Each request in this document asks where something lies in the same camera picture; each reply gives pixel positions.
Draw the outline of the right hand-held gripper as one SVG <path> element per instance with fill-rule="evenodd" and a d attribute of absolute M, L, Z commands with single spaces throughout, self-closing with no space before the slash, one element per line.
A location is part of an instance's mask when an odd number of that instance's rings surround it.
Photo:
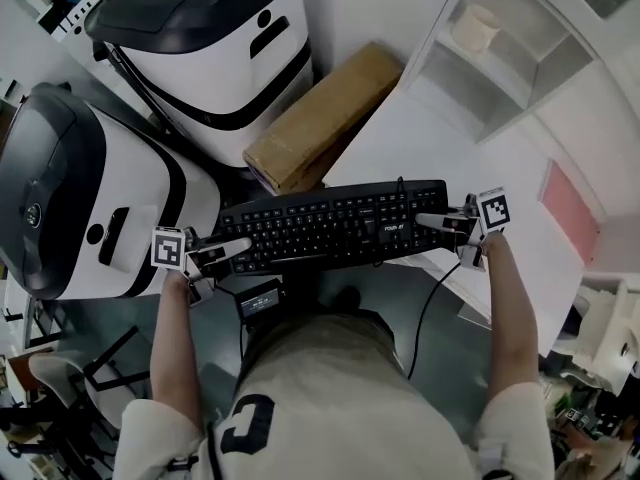
<path fill-rule="evenodd" d="M 452 272 L 460 268 L 484 272 L 482 247 L 489 234 L 504 232 L 511 217 L 506 192 L 498 187 L 478 195 L 469 193 L 463 206 L 454 213 L 418 213 L 414 221 L 426 228 L 454 233 L 454 252 L 458 263 Z"/>

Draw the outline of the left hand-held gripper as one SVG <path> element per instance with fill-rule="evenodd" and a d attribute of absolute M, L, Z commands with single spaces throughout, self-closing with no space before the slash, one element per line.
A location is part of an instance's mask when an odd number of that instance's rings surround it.
<path fill-rule="evenodd" d="M 216 280 L 211 265 L 248 251 L 252 241 L 242 237 L 221 242 L 211 236 L 199 237 L 192 227 L 156 227 L 151 246 L 151 265 L 178 272 L 187 280 L 190 303 L 198 304 L 213 296 Z"/>

